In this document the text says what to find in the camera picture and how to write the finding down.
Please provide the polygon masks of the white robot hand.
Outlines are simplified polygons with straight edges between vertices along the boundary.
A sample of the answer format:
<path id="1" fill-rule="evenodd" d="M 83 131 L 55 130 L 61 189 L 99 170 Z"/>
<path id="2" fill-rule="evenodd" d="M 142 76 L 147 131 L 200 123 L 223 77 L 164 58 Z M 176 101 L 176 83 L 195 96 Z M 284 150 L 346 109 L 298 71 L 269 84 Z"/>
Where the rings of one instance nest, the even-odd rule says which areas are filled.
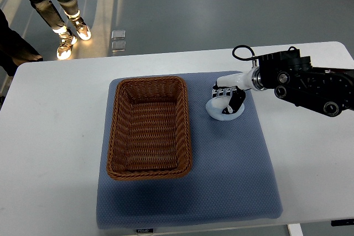
<path id="1" fill-rule="evenodd" d="M 253 72 L 254 71 L 251 70 L 249 72 L 230 74 L 221 76 L 216 80 L 212 87 L 212 98 L 217 96 L 231 97 L 227 107 L 222 110 L 222 114 L 235 114 L 238 112 L 246 98 L 244 90 L 256 90 L 256 86 L 252 81 Z"/>

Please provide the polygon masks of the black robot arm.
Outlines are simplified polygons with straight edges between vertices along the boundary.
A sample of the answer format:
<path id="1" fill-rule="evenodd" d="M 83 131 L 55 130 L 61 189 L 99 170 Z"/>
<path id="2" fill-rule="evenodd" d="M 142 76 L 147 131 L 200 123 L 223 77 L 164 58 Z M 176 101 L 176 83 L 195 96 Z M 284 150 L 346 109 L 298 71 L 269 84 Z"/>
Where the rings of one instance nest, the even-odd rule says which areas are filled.
<path id="1" fill-rule="evenodd" d="M 221 119 L 232 120 L 244 107 L 247 90 L 273 90 L 278 99 L 335 117 L 353 109 L 353 70 L 313 67 L 311 58 L 291 46 L 286 51 L 251 54 L 247 73 L 219 77 L 207 110 L 217 109 Z"/>

